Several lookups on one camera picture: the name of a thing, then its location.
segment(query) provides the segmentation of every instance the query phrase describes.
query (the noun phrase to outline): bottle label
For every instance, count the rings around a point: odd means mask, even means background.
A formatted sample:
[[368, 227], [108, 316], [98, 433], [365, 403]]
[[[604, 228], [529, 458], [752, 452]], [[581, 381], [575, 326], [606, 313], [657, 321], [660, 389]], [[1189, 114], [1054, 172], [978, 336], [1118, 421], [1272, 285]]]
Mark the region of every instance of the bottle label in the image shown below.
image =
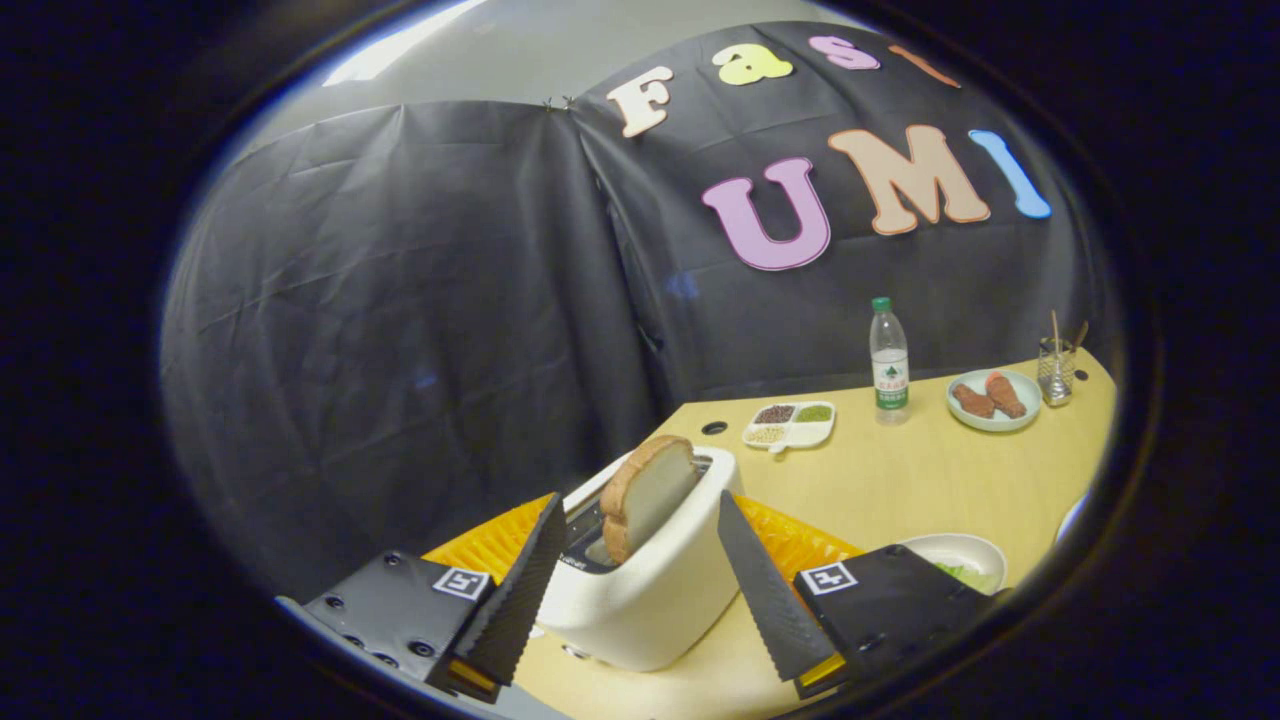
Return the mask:
[[900, 410], [906, 407], [908, 396], [908, 368], [906, 357], [893, 363], [872, 361], [872, 373], [876, 378], [876, 406], [883, 410]]

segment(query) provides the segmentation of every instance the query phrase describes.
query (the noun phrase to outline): meat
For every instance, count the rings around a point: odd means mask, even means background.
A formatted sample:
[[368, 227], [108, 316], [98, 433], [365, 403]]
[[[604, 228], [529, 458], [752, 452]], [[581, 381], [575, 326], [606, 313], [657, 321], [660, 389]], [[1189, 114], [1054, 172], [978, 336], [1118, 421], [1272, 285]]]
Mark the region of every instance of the meat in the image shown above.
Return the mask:
[[992, 402], [986, 395], [979, 395], [974, 392], [969, 386], [964, 383], [956, 384], [956, 388], [951, 391], [951, 395], [960, 401], [960, 407], [970, 414], [979, 418], [991, 418], [996, 414], [996, 404]]
[[998, 372], [987, 377], [987, 397], [996, 404], [997, 410], [1009, 415], [1010, 419], [1021, 418], [1027, 414], [1027, 406], [1018, 401], [1014, 384]]

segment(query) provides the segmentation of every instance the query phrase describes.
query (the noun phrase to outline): beans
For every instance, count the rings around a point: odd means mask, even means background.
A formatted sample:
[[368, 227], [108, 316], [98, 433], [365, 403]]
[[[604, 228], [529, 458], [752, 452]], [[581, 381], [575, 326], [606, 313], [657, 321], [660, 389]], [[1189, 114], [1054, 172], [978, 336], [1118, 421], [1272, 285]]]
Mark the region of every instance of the beans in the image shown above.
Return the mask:
[[786, 423], [791, 419], [791, 414], [795, 413], [795, 405], [774, 405], [772, 407], [765, 407], [760, 410], [760, 414], [755, 416], [756, 423]]
[[746, 436], [748, 442], [778, 442], [786, 434], [786, 428], [759, 428]]
[[810, 405], [796, 416], [797, 423], [823, 423], [831, 419], [831, 407], [826, 405]]

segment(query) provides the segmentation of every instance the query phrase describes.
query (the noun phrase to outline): pink letter u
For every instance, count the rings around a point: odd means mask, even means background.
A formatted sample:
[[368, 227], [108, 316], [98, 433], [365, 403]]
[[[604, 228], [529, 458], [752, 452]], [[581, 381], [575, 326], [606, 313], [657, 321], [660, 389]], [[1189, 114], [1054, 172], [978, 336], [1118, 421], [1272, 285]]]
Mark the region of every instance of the pink letter u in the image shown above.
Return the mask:
[[760, 270], [786, 270], [813, 263], [827, 250], [831, 223], [809, 182], [812, 169], [808, 158], [787, 158], [764, 169], [764, 177], [786, 191], [800, 218], [800, 232], [781, 242], [765, 234], [760, 215], [748, 197], [751, 193], [749, 178], [727, 179], [703, 193], [703, 204], [719, 214], [728, 242], [744, 263]]

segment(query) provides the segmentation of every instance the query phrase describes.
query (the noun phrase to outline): white divided tray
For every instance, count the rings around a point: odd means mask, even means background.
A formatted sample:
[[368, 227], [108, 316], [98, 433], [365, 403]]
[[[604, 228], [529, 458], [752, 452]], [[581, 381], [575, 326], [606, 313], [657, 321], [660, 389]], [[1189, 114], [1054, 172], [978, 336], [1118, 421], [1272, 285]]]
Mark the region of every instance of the white divided tray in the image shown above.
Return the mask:
[[[755, 421], [762, 413], [774, 406], [791, 407], [790, 418], [781, 423]], [[829, 407], [831, 419], [801, 423], [799, 418], [806, 407]], [[742, 442], [750, 447], [768, 448], [771, 452], [781, 452], [787, 447], [814, 447], [831, 437], [831, 428], [835, 425], [836, 406], [829, 402], [776, 402], [760, 407], [751, 415], [751, 421], [742, 430]]]

